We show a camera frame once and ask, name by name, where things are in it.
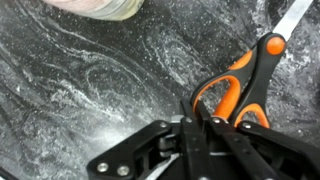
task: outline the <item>black marble surface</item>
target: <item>black marble surface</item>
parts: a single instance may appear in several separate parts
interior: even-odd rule
[[[90,159],[178,114],[181,98],[272,30],[292,2],[146,0],[133,18],[106,22],[39,0],[2,0],[0,165],[26,180],[87,179]],[[318,147],[319,13],[316,0],[267,102],[273,129]]]

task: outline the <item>scissors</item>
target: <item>scissors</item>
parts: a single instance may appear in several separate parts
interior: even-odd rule
[[[193,111],[196,111],[204,92],[227,80],[229,88],[213,115],[237,126],[244,114],[254,112],[259,123],[269,128],[265,104],[270,78],[284,54],[286,42],[312,1],[296,0],[272,32],[262,36],[253,48],[226,71],[202,82],[191,96]]]

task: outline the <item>jar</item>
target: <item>jar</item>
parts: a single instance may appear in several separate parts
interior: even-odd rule
[[[133,16],[144,0],[44,0],[60,9],[94,19],[120,21]]]

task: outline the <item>gray scissor blade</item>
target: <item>gray scissor blade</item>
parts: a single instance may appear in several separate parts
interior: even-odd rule
[[[296,0],[287,13],[273,29],[273,33],[281,34],[286,41],[290,39],[291,33],[299,23],[304,13],[308,10],[313,0]]]

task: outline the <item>marble countertop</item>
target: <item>marble countertop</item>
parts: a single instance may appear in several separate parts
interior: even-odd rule
[[[106,22],[39,0],[2,0],[0,165],[24,180],[87,179],[89,160],[179,114],[180,99],[272,30],[292,2],[146,0],[129,20]],[[318,147],[319,13],[315,1],[267,102],[273,129]]]

